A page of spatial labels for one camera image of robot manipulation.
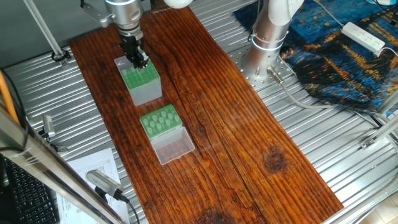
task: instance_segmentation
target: wood knot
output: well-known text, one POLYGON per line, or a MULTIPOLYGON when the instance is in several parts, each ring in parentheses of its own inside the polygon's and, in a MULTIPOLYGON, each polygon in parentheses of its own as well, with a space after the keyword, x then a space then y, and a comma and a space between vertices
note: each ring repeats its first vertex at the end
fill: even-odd
POLYGON ((204 211, 199 220, 195 222, 196 224, 229 224, 231 223, 227 216, 221 213, 218 209, 210 208, 204 211))
POLYGON ((206 128, 203 127, 202 125, 199 126, 199 133, 200 133, 200 134, 206 134, 206 128))
POLYGON ((271 173, 280 171, 285 166, 285 157, 281 153, 275 153, 267 157, 266 166, 271 173))

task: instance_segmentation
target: aluminum slotted surface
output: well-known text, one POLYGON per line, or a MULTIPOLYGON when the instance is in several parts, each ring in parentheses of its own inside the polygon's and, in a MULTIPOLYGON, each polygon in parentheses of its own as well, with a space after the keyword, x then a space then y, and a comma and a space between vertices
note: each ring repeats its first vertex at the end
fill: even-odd
MULTIPOLYGON (((42 128, 42 114, 51 114, 55 137, 51 143, 67 147, 60 155, 70 161, 111 148, 126 197, 141 223, 148 223, 124 166, 109 136, 100 112, 73 58, 62 68, 47 54, 6 69, 15 82, 30 125, 42 128)), ((127 206, 131 223, 136 217, 127 206)))
MULTIPOLYGON (((240 26, 232 12, 254 1, 196 0, 191 3, 190 8, 219 46, 228 55, 233 55, 231 59, 236 62, 239 51, 243 51, 243 47, 247 48, 249 33, 240 26)), ((56 136, 52 143, 68 148, 67 152, 61 153, 66 161, 112 148, 125 193, 136 208, 141 223, 147 223, 73 56, 66 68, 61 68, 47 54, 10 67, 6 71, 12 76, 22 95, 33 128, 41 128, 41 114, 53 116, 56 136)), ((317 99, 307 94, 293 73, 283 77, 287 88, 296 99, 302 103, 320 105, 317 99)), ((296 106, 276 82, 264 80, 261 85, 261 79, 252 77, 248 81, 255 85, 254 89, 268 110, 344 206, 356 200, 364 200, 361 198, 364 194, 382 189, 383 182, 397 174, 398 158, 389 141, 380 141, 366 150, 360 150, 359 142, 375 132, 363 118, 338 108, 303 109, 296 106)), ((130 208, 129 216, 131 223, 135 223, 135 216, 130 208)))

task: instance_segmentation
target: blue patterned fabric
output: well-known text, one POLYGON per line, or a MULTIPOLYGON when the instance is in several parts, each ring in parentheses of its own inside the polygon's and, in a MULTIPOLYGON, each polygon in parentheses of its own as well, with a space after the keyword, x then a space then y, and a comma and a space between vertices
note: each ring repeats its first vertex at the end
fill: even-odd
MULTIPOLYGON (((365 0, 321 0, 343 24, 352 22, 386 43, 398 48, 398 28, 390 24, 395 6, 383 12, 365 0)), ((257 3, 234 12, 237 20, 251 30, 257 3)), ((294 15, 282 56, 296 72, 308 93, 328 105, 373 114, 398 89, 398 58, 383 51, 379 58, 347 38, 341 26, 317 3, 306 0, 294 15)), ((387 115, 395 111, 393 107, 387 115)))

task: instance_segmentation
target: wood grain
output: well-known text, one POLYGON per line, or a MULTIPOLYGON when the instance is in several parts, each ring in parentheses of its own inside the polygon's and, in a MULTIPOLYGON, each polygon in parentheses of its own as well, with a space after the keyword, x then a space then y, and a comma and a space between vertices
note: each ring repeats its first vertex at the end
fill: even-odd
POLYGON ((141 106, 115 26, 71 48, 150 223, 321 223, 343 208, 189 8, 141 26, 163 91, 141 106), (171 103, 196 149, 161 166, 139 118, 171 103))

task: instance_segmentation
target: pipette tip box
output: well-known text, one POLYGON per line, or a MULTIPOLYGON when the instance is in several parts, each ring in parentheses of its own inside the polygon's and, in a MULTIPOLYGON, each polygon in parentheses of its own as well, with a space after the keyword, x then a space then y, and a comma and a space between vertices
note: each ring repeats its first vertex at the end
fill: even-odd
POLYGON ((114 62, 129 90, 134 105, 139 106, 162 97, 160 76, 151 61, 142 70, 134 68, 126 56, 117 58, 114 62))
POLYGON ((173 105, 142 116, 140 122, 162 165, 195 149, 173 105))

